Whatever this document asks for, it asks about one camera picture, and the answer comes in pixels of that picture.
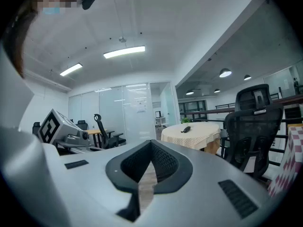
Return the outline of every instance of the black chair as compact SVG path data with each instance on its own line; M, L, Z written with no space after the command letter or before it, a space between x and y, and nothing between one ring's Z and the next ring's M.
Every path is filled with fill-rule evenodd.
M262 176L268 168L268 152L279 130L282 116L283 106L271 104L267 84L240 91L236 98L235 112L225 118L227 131L221 131L221 156L254 178ZM228 137L230 147L225 149ZM253 169L246 169L249 160L254 160Z
M95 114L94 119L97 122L98 127L102 134L101 148L109 149L109 148L113 148L113 147L118 147L119 144L126 142L125 139L119 137L120 135L123 135L123 133L113 135L113 137L111 138L110 134L113 133L114 131L109 131L109 132L107 132L109 135L107 135L107 133L105 132L105 130L103 128L100 114Z
M88 125L87 125L87 123L85 123L85 120L79 120L76 125L84 131L87 130Z
M32 133L38 137L38 130L40 128L40 122L34 122Z

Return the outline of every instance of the wooden desk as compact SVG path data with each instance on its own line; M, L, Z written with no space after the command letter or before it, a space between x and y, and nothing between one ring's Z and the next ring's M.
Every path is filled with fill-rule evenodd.
M97 146L97 140L96 140L96 135L97 135L97 137L98 137L98 142L99 142L99 146L101 147L101 140L100 140L101 131L100 131L99 129L96 129L96 130L86 130L86 132L87 132L89 135L90 135L90 134L93 135L95 147L98 147L98 146Z

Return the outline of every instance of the chair headrest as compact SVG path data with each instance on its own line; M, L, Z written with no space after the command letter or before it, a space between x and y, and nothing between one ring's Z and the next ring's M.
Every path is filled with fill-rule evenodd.
M237 93L235 111L247 109L263 109L272 104L268 84L259 84Z

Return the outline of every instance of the round table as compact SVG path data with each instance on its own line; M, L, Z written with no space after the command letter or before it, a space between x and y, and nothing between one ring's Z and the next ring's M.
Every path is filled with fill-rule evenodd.
M220 127L211 122L189 123L190 131L181 133L185 124L177 124L162 131L161 140L192 149L202 149L205 152L216 154L220 147Z

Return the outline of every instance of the black mesh office chair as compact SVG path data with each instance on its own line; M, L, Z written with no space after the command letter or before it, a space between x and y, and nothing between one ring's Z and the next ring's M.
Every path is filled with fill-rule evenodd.
M110 134L113 133L114 131L108 132L109 136L106 134L106 132L103 128L103 124L101 122L101 115L100 114L95 114L94 119L97 122L98 127L101 131L101 134L102 134L101 148L109 149L109 148L113 148L113 147L118 147L119 144L122 144L122 143L126 142L125 139L119 137L120 135L123 135L123 133L113 135L112 138L110 137Z
M85 123L85 120L79 120L76 125L84 131L87 130L88 125L87 125L87 123Z
M271 103L267 84L240 91L235 112L225 118L227 131L221 131L221 156L240 170L252 173L254 178L268 168L268 152L282 121L283 106ZM230 147L224 152L228 136ZM248 166L249 160L254 162L253 169Z
M40 122L34 122L32 133L38 137L38 130L40 128Z

